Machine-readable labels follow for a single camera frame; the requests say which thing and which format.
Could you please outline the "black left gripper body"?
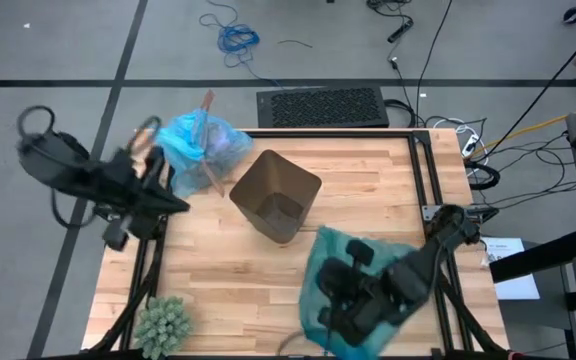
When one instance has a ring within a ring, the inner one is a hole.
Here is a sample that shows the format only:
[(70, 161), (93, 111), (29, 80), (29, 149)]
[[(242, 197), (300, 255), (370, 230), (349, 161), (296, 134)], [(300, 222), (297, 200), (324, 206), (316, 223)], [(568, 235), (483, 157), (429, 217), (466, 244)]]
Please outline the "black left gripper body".
[(151, 240), (159, 233), (163, 212), (157, 210), (154, 189), (162, 189), (159, 177), (164, 167), (163, 151), (159, 147), (150, 150), (145, 165), (145, 174), (140, 179), (136, 195), (130, 196), (122, 206), (101, 207), (101, 217), (108, 222), (102, 239), (112, 250), (122, 251), (130, 236)]

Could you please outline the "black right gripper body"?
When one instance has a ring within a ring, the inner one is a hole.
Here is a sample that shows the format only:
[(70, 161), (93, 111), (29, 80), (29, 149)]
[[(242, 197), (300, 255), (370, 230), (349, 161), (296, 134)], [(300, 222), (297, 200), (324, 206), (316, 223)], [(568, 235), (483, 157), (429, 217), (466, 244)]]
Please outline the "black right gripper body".
[(390, 284), (389, 272), (396, 262), (390, 261), (376, 275), (361, 271), (362, 265), (370, 265), (375, 251), (360, 241), (351, 240), (346, 246), (352, 264), (339, 264), (337, 276), (337, 302), (335, 330), (351, 346), (361, 345), (380, 323), (394, 321), (400, 301), (394, 300), (394, 286)]

